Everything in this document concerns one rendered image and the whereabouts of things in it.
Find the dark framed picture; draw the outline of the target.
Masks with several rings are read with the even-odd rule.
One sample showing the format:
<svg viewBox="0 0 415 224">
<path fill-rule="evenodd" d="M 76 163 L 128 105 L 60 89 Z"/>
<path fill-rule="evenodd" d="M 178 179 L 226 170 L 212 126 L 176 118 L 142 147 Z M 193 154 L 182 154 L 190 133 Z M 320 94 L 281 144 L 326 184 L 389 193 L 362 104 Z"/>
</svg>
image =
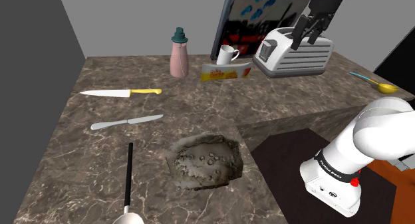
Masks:
<svg viewBox="0 0 415 224">
<path fill-rule="evenodd" d="M 273 29 L 292 27 L 310 0 L 225 0 L 211 59 L 222 45 L 239 50 L 240 58 L 253 56 Z"/>
</svg>

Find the yellow handled kitchen knife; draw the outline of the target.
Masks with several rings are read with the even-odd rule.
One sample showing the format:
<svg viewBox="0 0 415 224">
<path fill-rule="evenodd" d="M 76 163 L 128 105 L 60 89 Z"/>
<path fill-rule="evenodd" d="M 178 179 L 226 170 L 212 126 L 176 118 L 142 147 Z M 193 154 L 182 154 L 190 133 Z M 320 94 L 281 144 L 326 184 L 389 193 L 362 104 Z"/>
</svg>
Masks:
<svg viewBox="0 0 415 224">
<path fill-rule="evenodd" d="M 90 96 L 122 97 L 129 98 L 131 94 L 161 94 L 162 89 L 125 89 L 125 90 L 87 90 L 81 92 Z"/>
</svg>

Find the dark robot stand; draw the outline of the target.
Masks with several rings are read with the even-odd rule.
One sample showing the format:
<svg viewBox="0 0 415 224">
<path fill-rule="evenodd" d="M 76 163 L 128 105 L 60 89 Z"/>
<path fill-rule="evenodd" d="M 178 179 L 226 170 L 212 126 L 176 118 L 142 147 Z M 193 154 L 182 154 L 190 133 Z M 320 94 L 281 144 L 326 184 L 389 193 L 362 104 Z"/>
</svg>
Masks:
<svg viewBox="0 0 415 224">
<path fill-rule="evenodd" d="M 328 144 L 304 129 L 269 136 L 251 152 L 288 224 L 390 224 L 396 186 L 368 167 L 361 169 L 361 203 L 350 218 L 306 191 L 300 165 Z"/>
</svg>

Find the orange brown block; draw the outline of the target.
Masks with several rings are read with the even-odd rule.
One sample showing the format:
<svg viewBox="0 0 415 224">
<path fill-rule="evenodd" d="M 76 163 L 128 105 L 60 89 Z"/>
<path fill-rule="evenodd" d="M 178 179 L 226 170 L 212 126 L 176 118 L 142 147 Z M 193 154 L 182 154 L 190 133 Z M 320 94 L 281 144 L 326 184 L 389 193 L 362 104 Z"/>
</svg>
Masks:
<svg viewBox="0 0 415 224">
<path fill-rule="evenodd" d="M 386 161 L 367 165 L 372 171 L 396 186 L 390 224 L 415 224 L 415 169 L 400 171 Z"/>
</svg>

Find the white mug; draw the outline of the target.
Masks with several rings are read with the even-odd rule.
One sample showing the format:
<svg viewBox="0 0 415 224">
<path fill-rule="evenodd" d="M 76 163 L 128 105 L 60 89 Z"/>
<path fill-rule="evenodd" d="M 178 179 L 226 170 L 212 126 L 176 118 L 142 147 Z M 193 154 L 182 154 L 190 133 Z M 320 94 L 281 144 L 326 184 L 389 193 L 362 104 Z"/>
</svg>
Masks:
<svg viewBox="0 0 415 224">
<path fill-rule="evenodd" d="M 238 49 L 235 49 L 229 45 L 222 45 L 217 56 L 216 64 L 225 65 L 230 64 L 240 54 Z"/>
</svg>

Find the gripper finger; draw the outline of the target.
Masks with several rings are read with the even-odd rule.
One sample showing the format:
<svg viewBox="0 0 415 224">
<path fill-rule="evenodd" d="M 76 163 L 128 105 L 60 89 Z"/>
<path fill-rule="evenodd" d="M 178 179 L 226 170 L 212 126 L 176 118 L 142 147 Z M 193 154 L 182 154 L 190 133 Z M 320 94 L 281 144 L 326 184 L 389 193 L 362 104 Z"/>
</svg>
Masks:
<svg viewBox="0 0 415 224">
<path fill-rule="evenodd" d="M 296 51 L 299 48 L 301 41 L 303 40 L 305 35 L 309 32 L 309 28 L 312 26 L 311 21 L 312 21 L 312 17 L 310 16 L 301 15 L 299 17 L 299 20 L 297 21 L 297 24 L 295 25 L 295 28 L 293 29 L 293 32 L 291 33 L 291 36 L 293 37 L 291 48 L 294 51 Z"/>
<path fill-rule="evenodd" d="M 309 39 L 307 42 L 311 45 L 315 44 L 317 38 L 321 35 L 323 31 L 327 29 L 328 24 L 328 21 L 316 21 L 309 29 Z"/>
</svg>

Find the silver table knife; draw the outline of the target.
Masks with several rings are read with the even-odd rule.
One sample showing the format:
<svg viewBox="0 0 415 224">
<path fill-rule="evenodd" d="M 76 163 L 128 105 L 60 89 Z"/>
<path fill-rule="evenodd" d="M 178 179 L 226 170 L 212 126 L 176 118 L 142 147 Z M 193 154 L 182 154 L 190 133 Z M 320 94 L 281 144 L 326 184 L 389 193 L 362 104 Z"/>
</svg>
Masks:
<svg viewBox="0 0 415 224">
<path fill-rule="evenodd" d="M 132 118 L 132 119 L 127 119 L 127 120 L 119 120 L 119 121 L 114 121 L 114 122 L 98 122 L 98 123 L 92 124 L 90 129 L 99 130 L 102 128 L 107 128 L 107 127 L 115 126 L 119 124 L 138 124 L 142 122 L 149 122 L 149 121 L 157 120 L 157 119 L 162 118 L 163 116 L 164 116 L 163 114 L 158 114 L 158 115 L 153 115 L 153 116 L 145 116 L 145 117 Z"/>
</svg>

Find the yellow white food packet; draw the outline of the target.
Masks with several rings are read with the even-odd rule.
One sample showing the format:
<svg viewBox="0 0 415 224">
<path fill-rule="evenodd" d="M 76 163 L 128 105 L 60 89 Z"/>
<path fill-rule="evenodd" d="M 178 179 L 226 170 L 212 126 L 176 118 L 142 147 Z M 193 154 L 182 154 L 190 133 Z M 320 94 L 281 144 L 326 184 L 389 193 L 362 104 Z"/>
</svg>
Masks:
<svg viewBox="0 0 415 224">
<path fill-rule="evenodd" d="M 203 64 L 201 81 L 248 78 L 252 62 L 242 64 Z"/>
</svg>

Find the white toaster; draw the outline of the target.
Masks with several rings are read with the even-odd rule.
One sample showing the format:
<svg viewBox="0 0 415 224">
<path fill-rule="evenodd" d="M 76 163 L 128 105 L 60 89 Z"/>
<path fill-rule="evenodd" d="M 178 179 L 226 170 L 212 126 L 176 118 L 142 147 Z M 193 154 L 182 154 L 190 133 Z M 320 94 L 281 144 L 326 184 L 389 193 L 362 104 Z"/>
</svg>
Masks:
<svg viewBox="0 0 415 224">
<path fill-rule="evenodd" d="M 334 43 L 319 36 L 314 44 L 305 37 L 293 50 L 292 27 L 273 29 L 263 39 L 253 56 L 253 63 L 268 77 L 320 75 L 325 72 Z"/>
</svg>

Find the pink bottle teal cap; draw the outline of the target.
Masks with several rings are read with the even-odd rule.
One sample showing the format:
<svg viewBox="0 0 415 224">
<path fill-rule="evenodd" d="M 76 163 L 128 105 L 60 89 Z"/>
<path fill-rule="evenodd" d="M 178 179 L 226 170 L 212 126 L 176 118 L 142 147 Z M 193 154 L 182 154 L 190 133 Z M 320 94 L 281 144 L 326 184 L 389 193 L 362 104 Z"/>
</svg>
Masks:
<svg viewBox="0 0 415 224">
<path fill-rule="evenodd" d="M 185 78 L 188 75 L 189 59 L 187 51 L 188 38 L 182 27 L 177 27 L 172 40 L 170 57 L 170 74 L 176 78 Z"/>
</svg>

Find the grey stone bowl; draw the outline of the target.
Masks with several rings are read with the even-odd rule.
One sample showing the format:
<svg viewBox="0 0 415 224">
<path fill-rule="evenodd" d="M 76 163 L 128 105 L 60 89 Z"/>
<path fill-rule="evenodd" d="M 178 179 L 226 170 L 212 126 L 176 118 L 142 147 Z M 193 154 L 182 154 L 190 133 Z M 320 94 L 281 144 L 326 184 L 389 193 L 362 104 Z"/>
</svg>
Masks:
<svg viewBox="0 0 415 224">
<path fill-rule="evenodd" d="M 182 138 L 166 153 L 174 184 L 195 191 L 227 186 L 242 177 L 239 147 L 238 141 L 217 134 Z"/>
</svg>

